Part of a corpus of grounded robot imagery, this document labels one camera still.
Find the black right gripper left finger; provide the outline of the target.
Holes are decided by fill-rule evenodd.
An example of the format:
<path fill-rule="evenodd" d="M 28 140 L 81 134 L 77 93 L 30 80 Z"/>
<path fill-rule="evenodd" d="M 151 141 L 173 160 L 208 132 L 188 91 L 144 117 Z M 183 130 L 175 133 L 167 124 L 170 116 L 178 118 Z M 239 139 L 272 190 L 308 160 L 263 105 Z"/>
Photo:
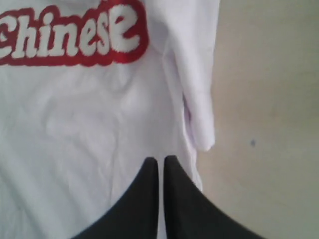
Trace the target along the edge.
<path fill-rule="evenodd" d="M 159 220 L 158 162 L 148 157 L 122 197 L 76 239 L 156 239 Z"/>

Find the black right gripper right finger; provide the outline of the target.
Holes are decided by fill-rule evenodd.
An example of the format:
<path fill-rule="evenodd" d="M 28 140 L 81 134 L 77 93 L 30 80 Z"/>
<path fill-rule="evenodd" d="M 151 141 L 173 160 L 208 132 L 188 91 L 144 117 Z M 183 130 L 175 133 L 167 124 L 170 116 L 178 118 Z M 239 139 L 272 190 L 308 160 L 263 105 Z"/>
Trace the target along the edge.
<path fill-rule="evenodd" d="M 168 239 L 260 239 L 195 186 L 176 156 L 164 159 L 163 205 Z"/>

